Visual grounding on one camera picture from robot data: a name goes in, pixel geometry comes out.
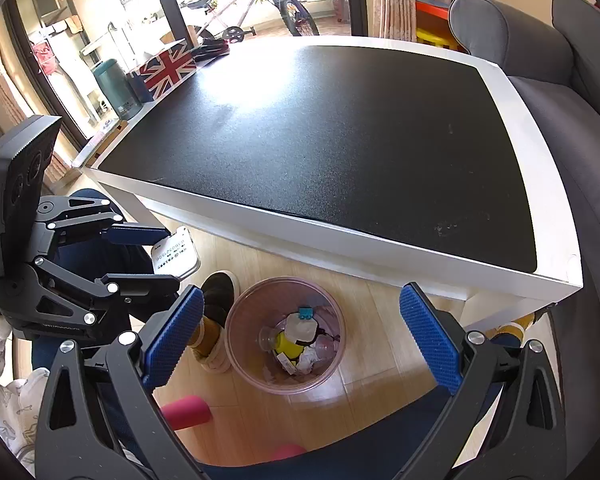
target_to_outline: sofa armrest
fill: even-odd
[[[520,76],[568,85],[571,45],[553,27],[495,0],[454,0],[449,10],[453,35],[472,56]]]

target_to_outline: union jack flag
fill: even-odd
[[[182,40],[152,57],[135,72],[156,100],[195,69],[191,51],[187,50],[187,44]]]

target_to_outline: pink trash bin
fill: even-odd
[[[314,364],[311,373],[289,375],[273,352],[261,347],[263,328],[275,328],[286,316],[310,306],[318,325],[339,336],[335,356]],[[256,283],[234,303],[225,324],[226,351],[235,371],[248,383],[270,394],[299,394],[326,381],[336,370],[345,345],[344,317],[331,295],[302,278],[280,276]]]

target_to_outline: yellow stool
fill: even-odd
[[[456,45],[455,41],[452,43],[452,40],[440,38],[440,36],[436,36],[432,32],[424,30],[423,28],[416,29],[416,38],[418,39],[418,43],[433,45],[438,48],[448,48],[449,50],[458,50],[458,46]]]

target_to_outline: orange shelf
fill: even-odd
[[[416,9],[449,21],[449,9],[445,9],[445,7],[437,7],[425,2],[416,1]]]

